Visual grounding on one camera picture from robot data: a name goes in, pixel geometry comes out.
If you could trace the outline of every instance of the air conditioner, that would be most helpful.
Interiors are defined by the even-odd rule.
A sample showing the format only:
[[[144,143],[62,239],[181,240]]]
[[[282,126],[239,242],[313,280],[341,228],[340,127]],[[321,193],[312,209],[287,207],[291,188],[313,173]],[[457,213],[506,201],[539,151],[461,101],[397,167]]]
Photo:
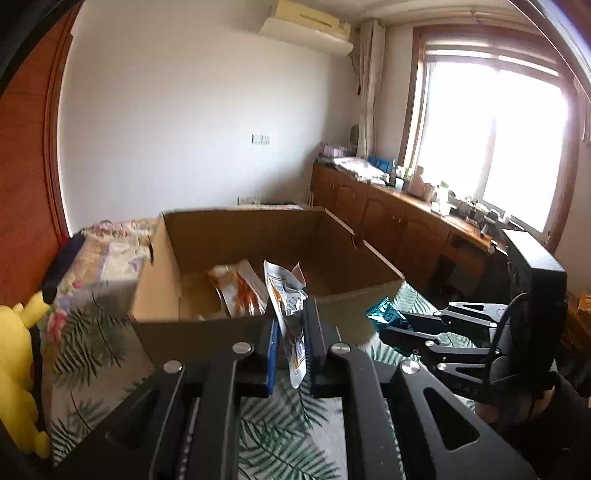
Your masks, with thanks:
[[[333,55],[345,56],[353,50],[350,24],[288,0],[277,0],[259,33]]]

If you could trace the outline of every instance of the white snack package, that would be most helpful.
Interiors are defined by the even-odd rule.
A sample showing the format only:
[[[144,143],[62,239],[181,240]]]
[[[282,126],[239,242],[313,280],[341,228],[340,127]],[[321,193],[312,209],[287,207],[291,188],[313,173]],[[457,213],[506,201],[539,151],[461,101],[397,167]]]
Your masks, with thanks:
[[[291,386],[298,388],[306,376],[306,344],[301,315],[304,300],[308,297],[300,264],[290,272],[265,260],[265,285],[279,321]]]

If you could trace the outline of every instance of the metal screw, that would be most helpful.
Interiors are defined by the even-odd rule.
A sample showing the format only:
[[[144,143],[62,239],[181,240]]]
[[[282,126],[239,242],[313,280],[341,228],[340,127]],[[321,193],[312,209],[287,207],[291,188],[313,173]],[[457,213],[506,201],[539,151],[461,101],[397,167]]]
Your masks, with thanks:
[[[181,370],[183,364],[178,360],[169,360],[164,364],[164,371],[168,374],[175,374],[179,370]]]
[[[330,346],[330,351],[336,355],[346,355],[351,351],[351,347],[346,343],[333,343]]]
[[[400,366],[402,371],[409,375],[415,374],[421,369],[421,365],[416,360],[405,360]]]
[[[248,342],[238,342],[232,345],[232,350],[234,350],[234,353],[242,355],[244,353],[250,352],[252,350],[252,345]]]

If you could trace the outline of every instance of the window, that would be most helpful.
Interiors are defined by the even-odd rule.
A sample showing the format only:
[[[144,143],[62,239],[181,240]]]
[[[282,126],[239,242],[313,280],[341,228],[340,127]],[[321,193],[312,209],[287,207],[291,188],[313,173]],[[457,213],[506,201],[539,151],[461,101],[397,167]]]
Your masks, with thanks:
[[[507,38],[421,36],[403,158],[424,167],[425,181],[444,181],[547,241],[564,197],[572,112],[550,50]]]

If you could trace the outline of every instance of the wooden door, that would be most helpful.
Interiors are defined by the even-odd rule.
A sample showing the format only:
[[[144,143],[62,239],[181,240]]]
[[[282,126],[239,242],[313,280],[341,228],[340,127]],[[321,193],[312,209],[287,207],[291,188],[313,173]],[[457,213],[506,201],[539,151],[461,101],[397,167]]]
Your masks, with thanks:
[[[418,291],[425,293],[446,239],[439,218],[405,205],[394,265]]]
[[[39,41],[0,97],[0,304],[25,302],[67,236],[57,107],[79,7]]]

